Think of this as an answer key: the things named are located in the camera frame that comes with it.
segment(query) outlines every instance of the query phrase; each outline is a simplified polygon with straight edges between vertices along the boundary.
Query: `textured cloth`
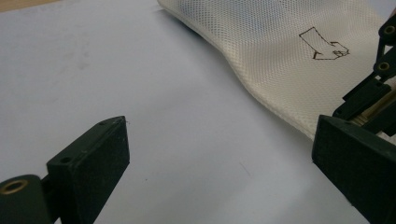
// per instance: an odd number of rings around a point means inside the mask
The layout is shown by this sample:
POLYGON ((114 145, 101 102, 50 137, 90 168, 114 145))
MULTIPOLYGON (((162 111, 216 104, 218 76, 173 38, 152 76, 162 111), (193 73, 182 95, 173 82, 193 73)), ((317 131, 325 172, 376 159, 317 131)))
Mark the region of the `textured cloth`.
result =
POLYGON ((320 114, 373 71, 383 24, 362 0, 159 0, 226 57, 246 89, 314 138, 320 114))

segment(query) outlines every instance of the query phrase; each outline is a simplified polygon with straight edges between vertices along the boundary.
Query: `brown wooden surface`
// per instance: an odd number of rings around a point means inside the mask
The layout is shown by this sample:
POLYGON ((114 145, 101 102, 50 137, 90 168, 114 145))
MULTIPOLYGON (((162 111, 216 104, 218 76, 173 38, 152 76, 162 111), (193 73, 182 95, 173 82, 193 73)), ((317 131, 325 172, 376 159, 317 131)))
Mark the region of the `brown wooden surface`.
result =
POLYGON ((59 0, 0 0, 0 12, 14 9, 33 7, 46 3, 56 2, 59 0))

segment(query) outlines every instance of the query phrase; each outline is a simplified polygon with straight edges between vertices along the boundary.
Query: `brass screw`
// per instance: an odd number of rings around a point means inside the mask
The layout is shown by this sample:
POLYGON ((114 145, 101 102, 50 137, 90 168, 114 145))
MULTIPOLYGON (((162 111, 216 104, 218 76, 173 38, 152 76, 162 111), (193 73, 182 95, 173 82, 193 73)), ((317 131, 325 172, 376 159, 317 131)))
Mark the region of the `brass screw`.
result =
POLYGON ((388 63, 381 63, 378 65, 378 69, 381 71, 387 71, 390 68, 388 63))
POLYGON ((395 31, 396 31, 396 28, 394 26, 392 26, 392 25, 387 26, 384 30, 384 34, 391 35, 391 34, 395 33, 395 31))
POLYGON ((22 189, 24 189, 29 182, 27 180, 14 180, 7 184, 5 184, 2 188, 0 188, 0 194, 13 194, 22 189))

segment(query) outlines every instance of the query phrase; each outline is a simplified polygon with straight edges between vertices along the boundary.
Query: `white surface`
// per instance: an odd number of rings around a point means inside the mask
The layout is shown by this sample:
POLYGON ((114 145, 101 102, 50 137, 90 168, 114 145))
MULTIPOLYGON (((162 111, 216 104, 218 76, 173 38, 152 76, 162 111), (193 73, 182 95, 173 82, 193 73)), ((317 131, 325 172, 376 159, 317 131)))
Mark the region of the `white surface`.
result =
MULTIPOLYGON (((385 18, 395 3, 375 1, 385 18)), ((154 0, 0 13, 0 179, 126 116, 131 165, 95 223, 361 224, 312 142, 154 0)))

